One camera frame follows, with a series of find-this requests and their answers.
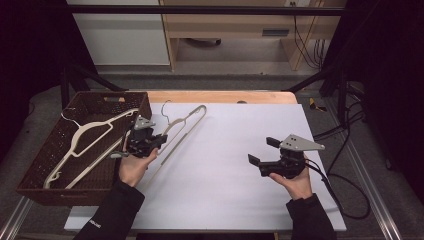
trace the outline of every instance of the black jacket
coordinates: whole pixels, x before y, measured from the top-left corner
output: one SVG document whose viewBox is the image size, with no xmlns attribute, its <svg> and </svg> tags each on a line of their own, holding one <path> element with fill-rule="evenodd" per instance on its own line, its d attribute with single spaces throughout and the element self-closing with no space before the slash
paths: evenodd
<svg viewBox="0 0 424 240">
<path fill-rule="evenodd" d="M 144 195 L 137 189 L 117 181 L 74 239 L 125 239 L 143 201 Z M 306 200 L 291 200 L 287 209 L 293 219 L 293 240 L 336 239 L 333 226 L 316 194 Z"/>
</svg>

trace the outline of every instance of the hanger hook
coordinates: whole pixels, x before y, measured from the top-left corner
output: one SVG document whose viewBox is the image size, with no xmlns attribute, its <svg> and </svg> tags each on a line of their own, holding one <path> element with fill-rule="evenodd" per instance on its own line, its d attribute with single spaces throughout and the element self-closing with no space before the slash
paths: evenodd
<svg viewBox="0 0 424 240">
<path fill-rule="evenodd" d="M 63 109 L 63 111 L 65 111 L 66 109 L 69 109 L 69 110 L 75 110 L 75 108 L 65 108 L 65 109 Z M 77 123 L 77 121 L 75 121 L 75 120 L 73 120 L 73 119 L 69 119 L 69 118 L 65 117 L 65 116 L 63 115 L 63 111 L 60 113 L 60 115 L 62 116 L 62 118 L 63 118 L 63 119 L 68 120 L 68 121 L 71 121 L 71 122 L 74 122 L 74 123 L 75 123 L 78 127 L 81 127 L 81 126 Z"/>
<path fill-rule="evenodd" d="M 165 107 L 165 104 L 167 102 L 172 102 L 171 100 L 166 100 L 165 103 L 162 105 L 162 109 L 160 110 L 160 113 L 162 114 L 162 116 L 166 117 L 166 119 L 168 120 L 168 125 L 169 125 L 169 117 L 168 115 L 163 114 L 163 107 Z"/>
</svg>

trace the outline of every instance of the basket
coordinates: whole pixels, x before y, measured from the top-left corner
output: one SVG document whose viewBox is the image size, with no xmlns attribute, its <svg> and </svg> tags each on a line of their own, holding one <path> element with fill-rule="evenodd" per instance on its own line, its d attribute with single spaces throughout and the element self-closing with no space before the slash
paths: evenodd
<svg viewBox="0 0 424 240">
<path fill-rule="evenodd" d="M 137 114 L 144 118 L 152 117 L 146 92 L 78 92 L 63 115 L 83 126 L 109 120 L 130 109 L 139 109 Z M 65 187 L 113 143 L 122 139 L 134 119 L 135 115 L 113 121 L 113 129 L 80 157 L 71 156 L 61 168 L 59 179 L 45 189 L 44 181 L 68 152 L 71 139 L 78 130 L 75 122 L 60 118 L 16 191 L 45 206 L 98 206 L 116 180 L 118 161 L 106 157 L 74 187 Z M 84 132 L 74 152 L 80 153 L 108 128 L 99 126 Z"/>
</svg>

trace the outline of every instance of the white panel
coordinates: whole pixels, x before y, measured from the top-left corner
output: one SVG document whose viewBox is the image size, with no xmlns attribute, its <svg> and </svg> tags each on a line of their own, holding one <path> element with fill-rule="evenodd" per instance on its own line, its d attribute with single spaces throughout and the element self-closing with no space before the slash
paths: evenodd
<svg viewBox="0 0 424 240">
<path fill-rule="evenodd" d="M 68 0 L 68 4 L 158 5 L 157 0 Z M 95 65 L 169 65 L 160 15 L 74 14 Z"/>
<path fill-rule="evenodd" d="M 198 104 L 169 103 L 171 121 L 184 117 Z M 301 105 L 206 104 L 200 124 L 172 153 L 161 154 L 150 166 L 138 188 L 146 195 L 133 229 L 160 231 L 278 231 L 292 228 L 285 203 L 287 191 L 248 162 L 250 153 L 262 161 L 276 161 L 279 150 L 266 137 L 285 139 L 293 133 L 312 140 Z M 151 104 L 157 123 L 164 129 L 161 104 Z M 190 118 L 188 126 L 195 123 Z M 306 152 L 323 169 L 317 151 Z M 311 170 L 312 188 L 336 230 L 346 230 L 336 204 L 318 173 Z M 96 207 L 73 207 L 65 229 L 77 230 Z"/>
</svg>

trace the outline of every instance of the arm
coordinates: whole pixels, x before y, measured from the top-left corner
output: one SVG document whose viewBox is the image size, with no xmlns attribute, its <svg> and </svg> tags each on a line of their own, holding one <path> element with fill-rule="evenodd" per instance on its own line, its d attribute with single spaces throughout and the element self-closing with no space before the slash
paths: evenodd
<svg viewBox="0 0 424 240">
<path fill-rule="evenodd" d="M 330 219 L 316 194 L 312 193 L 309 168 L 305 168 L 293 179 L 286 179 L 276 173 L 269 175 L 284 186 L 292 197 L 287 209 L 293 220 L 292 239 L 336 239 Z"/>
<path fill-rule="evenodd" d="M 144 201 L 144 195 L 135 186 L 143 178 L 147 166 L 156 159 L 157 153 L 155 149 L 147 158 L 133 155 L 122 158 L 120 180 L 74 239 L 125 239 Z"/>
</svg>

